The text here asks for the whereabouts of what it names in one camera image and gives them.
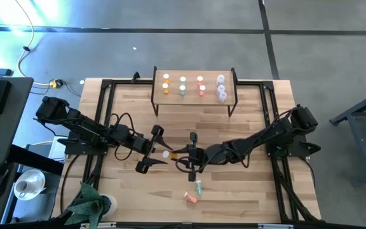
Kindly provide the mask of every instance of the white mug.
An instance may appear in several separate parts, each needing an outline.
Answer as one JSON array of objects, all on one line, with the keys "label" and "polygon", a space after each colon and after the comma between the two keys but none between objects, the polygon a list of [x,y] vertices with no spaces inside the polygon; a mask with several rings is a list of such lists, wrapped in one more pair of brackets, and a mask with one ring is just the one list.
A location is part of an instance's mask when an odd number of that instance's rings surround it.
[{"label": "white mug", "polygon": [[15,190],[19,192],[19,197],[24,197],[26,194],[32,193],[33,191],[35,191],[35,188],[36,187],[34,186],[34,184],[28,181],[19,181],[15,185]]}]

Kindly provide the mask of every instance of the cable connector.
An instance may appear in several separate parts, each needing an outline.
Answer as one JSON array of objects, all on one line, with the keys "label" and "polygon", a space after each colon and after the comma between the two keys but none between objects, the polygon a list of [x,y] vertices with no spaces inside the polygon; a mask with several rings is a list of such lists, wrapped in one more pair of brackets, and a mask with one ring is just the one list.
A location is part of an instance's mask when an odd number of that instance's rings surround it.
[{"label": "cable connector", "polygon": [[49,86],[52,88],[60,88],[63,86],[63,80],[60,79],[54,79],[52,82],[49,83]]}]

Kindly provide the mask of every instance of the white cup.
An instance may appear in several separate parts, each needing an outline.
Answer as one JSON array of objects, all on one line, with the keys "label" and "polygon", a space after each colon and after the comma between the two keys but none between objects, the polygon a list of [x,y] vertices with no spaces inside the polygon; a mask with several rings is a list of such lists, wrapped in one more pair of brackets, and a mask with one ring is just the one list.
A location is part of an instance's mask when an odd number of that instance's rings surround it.
[{"label": "white cup", "polygon": [[224,76],[223,75],[219,75],[217,77],[217,86],[220,86],[220,85],[224,85]]},{"label": "white cup", "polygon": [[33,183],[28,181],[19,181],[15,185],[15,190],[19,192],[19,197],[24,197],[28,193],[35,191],[36,187]]},{"label": "white cup", "polygon": [[221,92],[219,95],[219,102],[224,103],[226,101],[226,99],[227,99],[227,93]]},{"label": "white cup", "polygon": [[221,92],[225,92],[226,88],[224,87],[224,85],[220,85],[219,87],[217,87],[217,96],[220,96]]}]

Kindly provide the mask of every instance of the black bracket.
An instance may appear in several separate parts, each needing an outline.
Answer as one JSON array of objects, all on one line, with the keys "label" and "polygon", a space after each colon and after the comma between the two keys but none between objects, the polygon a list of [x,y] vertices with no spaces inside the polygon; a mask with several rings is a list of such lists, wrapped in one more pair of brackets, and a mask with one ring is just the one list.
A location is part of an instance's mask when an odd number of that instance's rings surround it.
[{"label": "black bracket", "polygon": [[69,138],[59,139],[58,142],[66,146],[67,155],[106,155],[108,146],[91,147],[87,145],[76,133],[70,131]]},{"label": "black bracket", "polygon": [[112,83],[112,80],[102,80],[101,89],[106,89],[111,83]]},{"label": "black bracket", "polygon": [[132,84],[135,84],[135,82],[136,82],[137,78],[140,78],[140,75],[139,75],[139,73],[138,73],[138,72],[135,72],[135,73],[133,74],[133,77],[132,77],[131,83],[132,83]]},{"label": "black bracket", "polygon": [[269,90],[273,90],[273,81],[262,81],[262,84]]}]

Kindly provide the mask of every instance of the yellow cable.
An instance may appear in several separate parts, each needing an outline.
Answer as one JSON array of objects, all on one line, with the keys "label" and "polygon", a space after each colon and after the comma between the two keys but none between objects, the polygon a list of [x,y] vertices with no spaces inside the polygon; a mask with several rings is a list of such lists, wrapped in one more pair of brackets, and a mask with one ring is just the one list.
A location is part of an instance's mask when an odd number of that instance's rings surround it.
[{"label": "yellow cable", "polygon": [[[25,13],[26,17],[28,18],[28,21],[30,23],[30,26],[32,27],[32,37],[27,45],[27,47],[29,48],[32,41],[33,41],[33,37],[35,36],[35,30],[33,28],[33,24],[32,24],[32,21],[31,19],[29,18],[28,14],[26,13],[26,11],[24,10],[24,8],[21,6],[21,4],[19,4],[18,0],[15,0],[17,2],[17,4],[19,5],[19,7],[22,9],[22,11]],[[22,72],[21,68],[20,68],[20,63],[23,61],[23,57],[24,57],[24,54],[25,54],[26,50],[24,50],[21,54],[21,56],[19,57],[19,60],[18,60],[18,64],[17,64],[17,67],[18,67],[18,70],[20,72],[20,74],[22,75],[22,77],[26,77],[26,75]],[[37,85],[43,85],[43,86],[49,86],[49,83],[40,83],[40,82],[33,82],[34,84],[37,84]]]}]

